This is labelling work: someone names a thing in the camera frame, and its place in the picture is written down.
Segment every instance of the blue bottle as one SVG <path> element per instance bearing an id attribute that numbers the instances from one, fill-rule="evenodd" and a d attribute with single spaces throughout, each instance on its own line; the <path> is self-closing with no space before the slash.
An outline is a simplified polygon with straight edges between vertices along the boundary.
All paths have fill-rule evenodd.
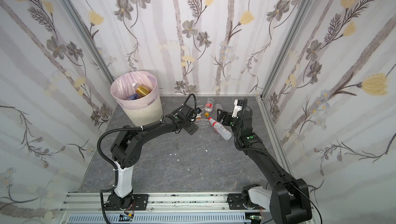
<path id="1" fill-rule="evenodd" d="M 126 100 L 136 100 L 139 98 L 139 95 L 137 93 L 132 94 L 129 96 Z"/>

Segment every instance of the robotic arm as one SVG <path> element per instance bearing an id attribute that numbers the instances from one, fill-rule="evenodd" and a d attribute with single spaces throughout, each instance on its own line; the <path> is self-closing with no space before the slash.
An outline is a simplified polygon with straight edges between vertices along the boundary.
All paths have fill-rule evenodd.
<path id="1" fill-rule="evenodd" d="M 179 133 L 185 129 L 194 134 L 198 126 L 194 124 L 197 113 L 201 110 L 184 104 L 165 115 L 160 122 L 140 128 L 129 125 L 121 129 L 108 131 L 98 140 L 98 152 L 116 171 L 115 186 L 102 192 L 110 192 L 107 202 L 102 205 L 104 210 L 127 209 L 134 203 L 131 185 L 133 166 L 140 158 L 142 146 L 149 140 L 165 133 Z M 217 122 L 230 126 L 235 136 L 235 147 L 249 156 L 260 168 L 272 187 L 272 191 L 265 190 L 260 185 L 250 185 L 243 188 L 242 198 L 248 209 L 259 205 L 270 210 L 276 224 L 300 223 L 312 218 L 308 186 L 302 179 L 293 178 L 267 152 L 261 139 L 253 132 L 251 112 L 245 113 L 247 98 L 235 101 L 234 112 L 217 110 Z M 112 160 L 107 158 L 100 149 L 100 142 L 109 133 L 119 134 L 111 146 Z"/>

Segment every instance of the clear plastic bottle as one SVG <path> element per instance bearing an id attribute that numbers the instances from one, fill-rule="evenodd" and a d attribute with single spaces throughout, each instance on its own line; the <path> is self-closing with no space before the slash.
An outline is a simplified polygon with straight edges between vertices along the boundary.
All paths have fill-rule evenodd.
<path id="1" fill-rule="evenodd" d="M 134 82 L 132 83 L 132 87 L 136 89 L 136 93 L 139 94 L 141 97 L 145 97 L 147 94 L 151 93 L 151 90 L 143 84 L 138 84 Z"/>
<path id="2" fill-rule="evenodd" d="M 216 122 L 213 118 L 209 118 L 209 122 L 215 128 L 215 131 L 217 131 L 219 134 L 221 134 L 221 136 L 224 139 L 228 140 L 232 137 L 231 132 L 229 132 L 226 128 L 224 128 L 224 126 L 221 123 Z"/>
<path id="3" fill-rule="evenodd" d="M 215 104 L 215 112 L 217 113 L 217 109 L 223 109 L 222 107 L 221 107 L 221 104 Z"/>
<path id="4" fill-rule="evenodd" d="M 207 98 L 207 99 L 206 99 L 205 111 L 206 111 L 207 113 L 213 111 L 213 102 L 214 102 L 214 101 L 215 101 L 215 100 L 214 100 L 213 98 Z"/>

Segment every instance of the trash can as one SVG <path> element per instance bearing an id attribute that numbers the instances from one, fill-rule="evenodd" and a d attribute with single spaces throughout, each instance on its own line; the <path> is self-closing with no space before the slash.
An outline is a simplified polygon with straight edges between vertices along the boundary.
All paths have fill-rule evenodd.
<path id="1" fill-rule="evenodd" d="M 151 93 L 140 99 L 127 101 L 129 96 L 136 93 L 132 87 L 134 82 L 145 85 Z M 135 126 L 146 125 L 161 119 L 160 92 L 157 79 L 152 73 L 135 71 L 122 75 L 113 82 L 110 92 Z"/>

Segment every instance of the trash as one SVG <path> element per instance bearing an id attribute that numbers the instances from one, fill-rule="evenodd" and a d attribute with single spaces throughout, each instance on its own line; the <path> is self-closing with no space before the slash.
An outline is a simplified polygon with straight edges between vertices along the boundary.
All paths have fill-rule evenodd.
<path id="1" fill-rule="evenodd" d="M 232 137 L 231 132 L 229 132 L 226 128 L 224 128 L 221 123 L 216 122 L 213 118 L 209 118 L 209 122 L 212 124 L 212 126 L 215 128 L 215 131 L 217 131 L 221 136 L 228 140 Z"/>
<path id="2" fill-rule="evenodd" d="M 213 99 L 213 98 L 207 98 L 206 99 L 206 104 L 205 104 L 205 111 L 206 112 L 211 112 L 211 111 L 213 111 L 213 102 L 214 102 L 215 100 Z"/>
<path id="3" fill-rule="evenodd" d="M 139 94 L 142 97 L 145 97 L 146 95 L 148 95 L 149 93 L 151 93 L 151 90 L 148 89 L 145 85 L 140 84 L 137 85 L 136 82 L 132 83 L 132 87 L 136 88 L 136 93 Z"/>
<path id="4" fill-rule="evenodd" d="M 202 110 L 204 109 L 204 105 L 201 104 L 201 105 L 197 106 L 197 112 L 198 112 L 198 108 L 199 108 L 199 113 L 198 113 L 196 119 L 201 119 L 201 113 L 202 113 Z"/>
<path id="5" fill-rule="evenodd" d="M 136 100 L 139 98 L 139 95 L 137 93 L 132 94 L 129 96 L 126 100 Z"/>

